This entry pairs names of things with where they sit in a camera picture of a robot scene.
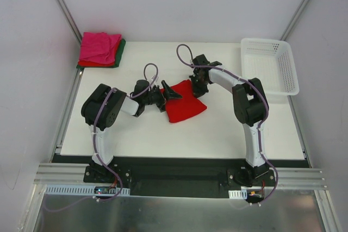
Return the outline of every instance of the red cloth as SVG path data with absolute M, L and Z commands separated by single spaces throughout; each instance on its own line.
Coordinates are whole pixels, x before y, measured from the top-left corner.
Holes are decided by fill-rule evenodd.
M 121 43 L 121 39 L 116 43 L 115 47 L 114 47 L 114 50 L 113 50 L 113 54 L 114 54 L 114 57 L 116 55 L 116 52 L 117 52 L 117 49 L 119 47 Z M 85 67 L 108 67 L 108 66 L 113 66 L 115 64 L 115 60 L 109 64 L 99 64 L 97 62 L 89 62 L 89 61 L 78 61 L 78 65 L 81 65 L 81 66 L 85 66 Z
M 115 45 L 122 39 L 120 34 L 83 33 L 79 61 L 110 64 L 115 62 Z
M 181 122 L 194 117 L 206 110 L 206 106 L 193 95 L 190 80 L 171 87 L 174 91 L 182 95 L 182 99 L 169 100 L 165 104 L 169 122 Z

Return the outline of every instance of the gray wall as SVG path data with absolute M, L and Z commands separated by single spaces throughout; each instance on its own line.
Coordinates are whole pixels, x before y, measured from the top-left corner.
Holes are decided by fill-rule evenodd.
M 0 0 L 0 231 L 17 223 L 52 151 L 78 59 L 55 0 Z
M 81 32 L 128 41 L 279 39 L 301 0 L 65 0 Z
M 325 171 L 348 230 L 348 0 L 313 0 L 288 42 L 300 93 L 296 112 L 314 167 Z

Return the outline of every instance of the white basket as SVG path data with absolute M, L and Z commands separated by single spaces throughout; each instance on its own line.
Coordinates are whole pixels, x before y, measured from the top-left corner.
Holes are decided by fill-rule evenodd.
M 266 94 L 287 96 L 299 93 L 294 57 L 287 42 L 242 39 L 241 71 L 245 78 L 260 79 Z

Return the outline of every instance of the cable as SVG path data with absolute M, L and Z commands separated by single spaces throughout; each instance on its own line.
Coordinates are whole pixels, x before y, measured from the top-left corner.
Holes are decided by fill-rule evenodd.
M 262 188 L 258 192 L 261 192 L 263 196 L 265 196 L 265 186 L 266 186 L 266 182 L 265 180 L 262 180 Z
M 100 163 L 101 163 L 109 172 L 111 172 L 111 173 L 115 176 L 115 178 L 120 182 L 120 190 L 119 190 L 117 193 L 115 193 L 112 197 L 106 198 L 106 199 L 100 199 L 100 198 L 99 198 L 99 199 L 97 200 L 97 201 L 102 201 L 102 202 L 105 202 L 105 201 L 109 201 L 109 200 L 114 199 L 115 197 L 117 197 L 117 196 L 121 193 L 121 191 L 122 191 L 122 189 L 123 189 L 123 183 L 122 183 L 122 180 L 121 180 L 120 176 L 119 176 L 116 172 L 114 172 L 111 168 L 109 168 L 108 165 L 106 165 L 106 164 L 102 161 L 102 159 L 100 158 L 100 156 L 99 156 L 99 154 L 98 154 L 98 151 L 97 151 L 97 143 L 96 143 L 96 137 L 97 137 L 97 134 L 96 134 L 96 132 L 97 132 L 97 122 L 98 122 L 99 117 L 100 117 L 100 115 L 102 114 L 102 111 L 103 111 L 103 109 L 104 109 L 104 107 L 105 107 L 107 101 L 109 100 L 111 94 L 112 94 L 113 92 L 116 92 L 116 91 L 117 91 L 116 88 L 112 88 L 112 89 L 108 92 L 108 94 L 106 95 L 106 97 L 105 97 L 105 99 L 104 99 L 104 101 L 103 101 L 102 106 L 100 106 L 100 109 L 99 109 L 99 111 L 98 111 L 98 114 L 97 114 L 96 119 L 94 120 L 94 124 L 93 124 L 93 137 L 92 137 L 92 139 L 93 139 L 93 150 L 94 150 L 94 152 L 96 153 L 97 159 L 98 159 L 98 160 L 100 161 Z
M 191 55 L 191 60 L 193 60 L 194 56 L 193 56 L 193 54 L 192 54 L 191 48 L 190 48 L 188 45 L 186 45 L 186 44 L 184 44 L 184 43 L 181 43 L 180 45 L 178 45 L 177 48 L 176 48 L 176 55 L 178 56 L 178 59 L 180 60 L 180 62 L 182 62 L 184 65 L 187 65 L 187 66 L 189 66 L 189 67 L 191 67 L 191 68 L 210 68 L 210 69 L 216 69 L 216 70 L 225 72 L 225 73 L 227 73 L 229 76 L 232 76 L 233 78 L 235 78 L 235 79 L 241 81 L 242 83 L 246 83 L 247 85 L 249 85 L 250 88 L 253 89 L 253 90 L 255 91 L 255 93 L 258 95 L 258 97 L 260 97 L 262 103 L 264 104 L 265 109 L 266 109 L 266 115 L 265 115 L 264 119 L 263 119 L 262 121 L 260 121 L 260 123 L 259 123 L 258 126 L 257 126 L 257 127 L 258 127 L 259 153 L 260 153 L 261 157 L 264 159 L 264 161 L 265 161 L 271 168 L 273 168 L 273 170 L 274 170 L 275 173 L 276 173 L 276 183 L 275 183 L 275 185 L 274 185 L 272 191 L 267 195 L 267 197 L 264 198 L 263 201 L 265 201 L 265 200 L 268 199 L 268 198 L 274 193 L 274 191 L 276 190 L 276 187 L 277 187 L 277 185 L 278 185 L 278 176 L 279 176 L 279 175 L 278 175 L 278 171 L 277 171 L 277 169 L 275 168 L 275 166 L 273 166 L 273 164 L 269 162 L 269 160 L 264 156 L 264 152 L 262 151 L 262 141 L 261 141 L 261 131 L 260 131 L 260 128 L 261 128 L 261 125 L 266 121 L 266 119 L 268 118 L 268 115 L 269 115 L 269 107 L 268 107 L 268 104 L 267 104 L 265 98 L 262 96 L 262 94 L 259 92 L 259 90 L 257 90 L 257 88 L 256 88 L 255 86 L 253 86 L 248 80 L 243 79 L 243 78 L 240 78 L 240 77 L 238 77 L 237 75 L 231 73 L 230 71 L 228 71 L 228 70 L 226 70 L 226 69 L 224 69 L 224 68 L 220 68 L 220 67 L 216 67 L 216 66 L 209 66 L 209 65 L 192 65 L 192 64 L 188 64 L 188 63 L 185 62 L 185 61 L 181 58 L 181 56 L 179 55 L 179 48 L 180 48 L 181 46 L 184 46 L 184 47 L 186 47 L 186 48 L 189 50 L 190 55 Z
M 117 89 L 116 89 L 116 88 L 112 88 L 112 89 L 108 92 L 108 94 L 106 95 L 106 97 L 105 97 L 105 99 L 104 99 L 104 101 L 103 101 L 102 106 L 100 107 L 100 109 L 99 109 L 99 111 L 98 111 L 98 114 L 97 114 L 96 119 L 94 120 L 94 124 L 93 124 L 93 137 L 92 137 L 92 139 L 93 139 L 93 150 L 94 150 L 94 152 L 96 153 L 97 159 L 98 159 L 98 160 L 101 162 L 101 164 L 102 164 L 108 171 L 110 171 L 110 172 L 115 176 L 115 178 L 120 182 L 120 190 L 119 190 L 116 194 L 114 194 L 112 197 L 107 198 L 107 199 L 100 199 L 100 198 L 97 199 L 97 201 L 102 201 L 102 202 L 109 201 L 109 200 L 112 200 L 113 198 L 117 197 L 117 196 L 121 193 L 121 191 L 122 191 L 122 189 L 123 189 L 123 184 L 122 184 L 122 180 L 121 180 L 120 176 L 117 175 L 117 173 L 115 173 L 111 168 L 109 168 L 109 167 L 102 161 L 102 159 L 100 158 L 100 156 L 99 156 L 99 154 L 98 154 L 98 151 L 97 151 L 97 144 L 96 144 L 97 122 L 98 122 L 98 120 L 99 120 L 100 115 L 102 114 L 102 111 L 103 111 L 103 109 L 104 109 L 104 107 L 105 107 L 105 105 L 106 105 L 108 99 L 110 98 L 111 94 L 112 94 L 113 92 L 115 92 L 115 91 L 117 91 Z M 91 197 L 91 196 L 86 196 L 86 197 L 80 198 L 79 200 L 75 201 L 74 203 L 71 203 L 70 205 L 65 206 L 65 207 L 63 207 L 63 208 L 60 208 L 60 209 L 49 209 L 49 208 L 47 208 L 47 206 L 46 206 L 46 196 L 45 196 L 44 199 L 43 199 L 43 202 L 42 202 L 42 207 L 43 207 L 43 209 L 45 209 L 47 212 L 57 213 L 57 212 L 61 212 L 61 211 L 63 211 L 63 210 L 66 210 L 66 209 L 68 209 L 68 208 L 70 208 L 70 207 L 72 207 L 72 206 L 75 206 L 76 204 L 78 204 L 78 203 L 80 203 L 81 201 L 84 201 L 85 199 L 88 199 L 88 198 L 93 198 L 93 197 Z
M 147 80 L 146 75 L 145 75 L 145 71 L 146 71 L 146 67 L 149 66 L 149 65 L 153 65 L 153 66 L 156 68 L 156 74 L 154 75 L 152 82 L 149 84 L 149 86 L 148 86 L 147 88 L 145 88 L 145 89 L 142 90 L 141 92 L 137 93 L 136 95 L 134 95 L 134 96 L 133 96 L 133 95 L 130 95 L 130 99 L 134 99 L 134 98 L 137 98 L 137 97 L 141 96 L 144 92 L 146 92 L 148 89 L 150 89 L 151 86 L 152 86 L 152 85 L 154 84 L 154 82 L 156 81 L 157 76 L 158 76 L 158 67 L 157 67 L 157 65 L 155 65 L 155 64 L 152 63 L 152 62 L 149 62 L 147 65 L 145 65 L 144 71 L 143 71 L 144 77 L 145 77 L 145 79 Z

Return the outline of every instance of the white table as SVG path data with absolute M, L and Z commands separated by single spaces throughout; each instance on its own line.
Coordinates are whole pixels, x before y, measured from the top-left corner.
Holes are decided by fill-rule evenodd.
M 91 134 L 81 107 L 100 84 L 130 93 L 148 62 L 159 67 L 159 82 L 164 79 L 175 85 L 188 79 L 192 69 L 176 57 L 179 43 L 128 42 L 119 68 L 86 68 L 80 82 L 76 101 L 66 131 L 61 155 L 92 155 Z M 241 74 L 240 44 L 189 43 L 194 56 L 205 54 L 209 61 L 218 60 L 227 69 Z M 188 51 L 181 54 L 189 61 Z M 147 76 L 155 70 L 149 66 Z M 183 122 L 171 124 L 166 112 L 155 105 L 145 108 L 138 118 L 120 112 L 110 128 L 110 139 L 115 156 L 171 157 L 171 158 L 244 158 L 244 132 L 233 112 L 232 95 L 222 87 L 211 84 L 209 93 L 200 100 L 206 111 Z M 288 102 L 270 103 L 270 115 L 264 129 L 265 151 L 269 159 L 301 159 L 302 148 Z

